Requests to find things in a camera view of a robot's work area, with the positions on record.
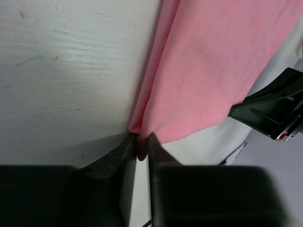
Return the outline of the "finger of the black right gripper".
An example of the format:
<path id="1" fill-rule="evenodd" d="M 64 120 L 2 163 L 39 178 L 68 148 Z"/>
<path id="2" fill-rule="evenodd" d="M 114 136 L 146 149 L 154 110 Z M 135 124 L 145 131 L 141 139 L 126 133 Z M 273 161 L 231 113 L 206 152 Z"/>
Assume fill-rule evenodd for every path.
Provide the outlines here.
<path id="1" fill-rule="evenodd" d="M 286 68 L 260 91 L 233 105 L 230 117 L 273 140 L 303 131 L 303 73 Z"/>

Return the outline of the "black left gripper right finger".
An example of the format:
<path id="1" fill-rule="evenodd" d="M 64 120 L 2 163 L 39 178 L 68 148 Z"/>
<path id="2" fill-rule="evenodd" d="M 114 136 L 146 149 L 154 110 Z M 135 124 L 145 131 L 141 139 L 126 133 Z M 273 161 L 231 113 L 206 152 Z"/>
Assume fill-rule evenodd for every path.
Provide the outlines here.
<path id="1" fill-rule="evenodd" d="M 149 185 L 151 201 L 151 224 L 153 227 L 162 227 L 162 204 L 160 201 L 160 169 L 171 166 L 182 166 L 159 142 L 155 133 L 151 133 L 146 139 L 146 151 L 148 153 Z"/>

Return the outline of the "pink t-shirt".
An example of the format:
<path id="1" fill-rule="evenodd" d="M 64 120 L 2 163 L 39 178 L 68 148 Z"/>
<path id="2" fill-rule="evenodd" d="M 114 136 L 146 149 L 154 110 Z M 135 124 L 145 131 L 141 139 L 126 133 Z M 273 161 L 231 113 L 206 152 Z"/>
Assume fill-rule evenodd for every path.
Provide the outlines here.
<path id="1" fill-rule="evenodd" d="M 218 161 L 236 147 L 227 119 L 303 13 L 300 0 L 165 0 L 129 123 L 184 159 Z"/>

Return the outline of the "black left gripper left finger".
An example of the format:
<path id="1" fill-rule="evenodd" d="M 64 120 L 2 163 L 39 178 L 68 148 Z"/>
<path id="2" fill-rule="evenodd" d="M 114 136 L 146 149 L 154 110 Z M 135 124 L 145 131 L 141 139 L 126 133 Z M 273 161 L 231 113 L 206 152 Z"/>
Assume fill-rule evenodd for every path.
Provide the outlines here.
<path id="1" fill-rule="evenodd" d="M 127 227 L 130 221 L 137 135 L 130 133 L 113 150 L 78 170 L 84 193 L 77 217 L 82 227 Z"/>

